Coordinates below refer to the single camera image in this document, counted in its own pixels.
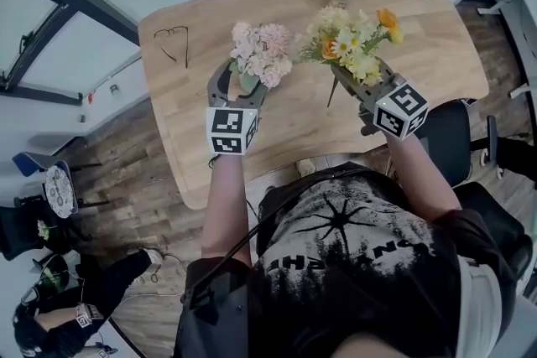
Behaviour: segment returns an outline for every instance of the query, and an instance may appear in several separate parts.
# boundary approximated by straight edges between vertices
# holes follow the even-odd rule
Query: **white desk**
[[[481,15],[502,13],[517,45],[527,83],[512,90],[515,98],[529,92],[532,101],[537,96],[537,0],[500,0],[489,9],[479,8]]]

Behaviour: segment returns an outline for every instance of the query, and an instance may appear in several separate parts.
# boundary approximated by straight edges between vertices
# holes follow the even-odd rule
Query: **flower bouquet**
[[[346,9],[323,8],[302,37],[300,59],[344,67],[359,84],[376,85],[382,81],[380,60],[375,57],[378,46],[385,39],[403,42],[395,14],[383,8],[377,15],[375,25],[362,10],[353,17]]]
[[[293,63],[288,56],[291,32],[279,24],[252,27],[236,23],[232,30],[235,48],[229,68],[239,74],[241,86],[251,91],[260,80],[264,86],[274,88],[282,76],[290,73]]]

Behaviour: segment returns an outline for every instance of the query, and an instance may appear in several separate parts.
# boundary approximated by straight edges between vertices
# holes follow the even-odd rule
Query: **wooden table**
[[[206,144],[206,85],[232,49],[236,21],[281,23],[304,32],[315,12],[329,0],[192,0],[163,8],[139,27],[149,94],[169,164],[185,203],[206,206],[211,158]],[[370,16],[388,7],[399,16],[404,43],[379,50],[425,94],[431,107],[460,97],[481,98],[487,80],[472,40],[450,0],[349,0],[349,9]],[[184,33],[165,39],[156,31],[174,26],[190,31],[189,67],[185,68]],[[174,62],[161,50],[173,55]],[[338,86],[326,103],[332,73],[327,65],[294,67],[263,104],[260,129],[244,159],[246,180],[286,164],[327,153],[363,153],[385,143],[382,133],[363,137],[358,103]],[[232,83],[237,92],[238,83]]]

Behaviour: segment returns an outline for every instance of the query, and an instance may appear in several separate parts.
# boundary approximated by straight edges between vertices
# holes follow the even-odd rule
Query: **green leaf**
[[[237,61],[234,60],[232,61],[230,64],[229,64],[229,68],[228,68],[231,72],[233,73],[239,73],[238,71],[238,64],[237,64]]]

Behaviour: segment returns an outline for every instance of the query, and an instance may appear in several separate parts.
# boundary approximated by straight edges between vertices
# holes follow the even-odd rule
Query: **person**
[[[418,138],[386,139],[400,186],[346,163],[271,189],[259,206],[255,264],[247,241],[229,257],[248,233],[242,157],[214,161],[175,357],[463,356],[457,346],[479,340],[492,349],[512,317],[513,274]],[[501,303],[485,298],[482,324],[474,313],[461,318],[474,309],[463,301],[463,267],[493,273]],[[479,335],[494,318],[489,345]]]
[[[24,356],[78,358],[95,355],[101,348],[86,342],[121,303],[127,288],[140,283],[162,255],[143,249],[113,263],[97,278],[81,279],[82,285],[53,297],[21,303],[13,316],[15,340]]]

